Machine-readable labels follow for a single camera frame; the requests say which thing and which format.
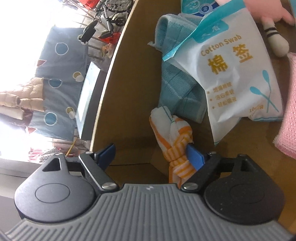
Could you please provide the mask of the orange striped white cloth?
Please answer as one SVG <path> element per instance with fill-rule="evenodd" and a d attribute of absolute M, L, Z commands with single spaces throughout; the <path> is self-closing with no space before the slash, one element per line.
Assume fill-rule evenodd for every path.
<path fill-rule="evenodd" d="M 186 156 L 186 147 L 193 142 L 192 128 L 185 120 L 172 115 L 166 106 L 153 109 L 149 123 L 169 163 L 169 182 L 180 188 L 196 173 Z"/>

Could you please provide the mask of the light blue towel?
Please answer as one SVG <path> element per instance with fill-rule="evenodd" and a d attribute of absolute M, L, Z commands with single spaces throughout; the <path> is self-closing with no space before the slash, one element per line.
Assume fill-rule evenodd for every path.
<path fill-rule="evenodd" d="M 163 56 L 177 47 L 199 25 L 202 17 L 189 14 L 166 14 L 159 18 L 154 42 L 149 45 Z M 161 92 L 158 106 L 171 114 L 201 123 L 207 110 L 203 88 L 190 75 L 167 61 L 162 61 Z"/>

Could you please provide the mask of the pink scrubbing sponge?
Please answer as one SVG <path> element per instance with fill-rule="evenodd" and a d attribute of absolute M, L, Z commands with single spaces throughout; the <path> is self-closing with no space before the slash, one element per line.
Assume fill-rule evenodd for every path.
<path fill-rule="evenodd" d="M 290 85 L 287 104 L 280 131 L 273 143 L 281 152 L 295 159 L 295 53 L 290 52 L 287 56 L 290 62 Z"/>

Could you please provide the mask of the white cotton swab bag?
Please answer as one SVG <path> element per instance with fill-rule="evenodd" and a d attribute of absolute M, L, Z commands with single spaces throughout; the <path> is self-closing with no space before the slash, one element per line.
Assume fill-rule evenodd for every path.
<path fill-rule="evenodd" d="M 243 1 L 230 1 L 203 18 L 163 60 L 204 89 L 215 143 L 241 118 L 279 121 L 283 117 L 269 54 Z"/>

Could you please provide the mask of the blue white wet wipes pack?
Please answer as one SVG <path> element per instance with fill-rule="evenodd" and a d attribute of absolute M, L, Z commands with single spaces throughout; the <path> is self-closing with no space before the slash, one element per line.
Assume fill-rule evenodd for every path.
<path fill-rule="evenodd" d="M 228 1 L 181 0 L 181 15 L 203 17 Z"/>

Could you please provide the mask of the pink round plush toy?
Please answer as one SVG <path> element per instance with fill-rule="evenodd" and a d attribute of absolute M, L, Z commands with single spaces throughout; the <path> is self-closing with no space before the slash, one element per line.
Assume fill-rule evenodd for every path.
<path fill-rule="evenodd" d="M 284 57 L 290 50 L 288 41 L 277 31 L 275 24 L 281 20 L 294 26 L 295 18 L 281 1 L 244 1 L 254 20 L 262 24 L 270 47 L 277 57 Z"/>

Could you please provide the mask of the brown cardboard box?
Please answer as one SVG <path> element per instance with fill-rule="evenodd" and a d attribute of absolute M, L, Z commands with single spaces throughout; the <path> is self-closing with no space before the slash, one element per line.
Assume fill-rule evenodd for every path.
<path fill-rule="evenodd" d="M 169 164 L 149 124 L 158 105 L 162 55 L 149 45 L 159 18 L 178 14 L 180 1 L 136 1 L 112 58 L 102 91 L 90 149 L 115 144 L 116 156 L 107 174 L 118 184 L 168 182 Z M 250 156 L 281 187 L 285 207 L 280 223 L 295 232 L 295 160 L 273 144 L 279 122 L 243 118 L 215 145 L 208 118 L 190 122 L 194 144 L 201 152 L 224 157 Z"/>

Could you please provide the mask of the blue dotted curtain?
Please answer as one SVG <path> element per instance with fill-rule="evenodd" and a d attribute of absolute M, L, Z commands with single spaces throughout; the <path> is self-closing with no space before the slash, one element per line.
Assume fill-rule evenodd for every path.
<path fill-rule="evenodd" d="M 50 138 L 71 141 L 86 75 L 88 47 L 78 37 L 82 28 L 52 27 L 35 75 L 44 80 L 44 111 L 34 111 L 30 127 Z"/>

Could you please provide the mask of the wheelchair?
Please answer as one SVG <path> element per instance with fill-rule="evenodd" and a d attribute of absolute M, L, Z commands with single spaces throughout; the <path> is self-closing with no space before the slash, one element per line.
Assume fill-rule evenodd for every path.
<path fill-rule="evenodd" d="M 102 23 L 103 17 L 106 21 L 107 27 L 115 24 L 118 27 L 123 27 L 126 23 L 127 17 L 132 10 L 134 1 L 99 1 L 95 6 L 94 19 Z"/>

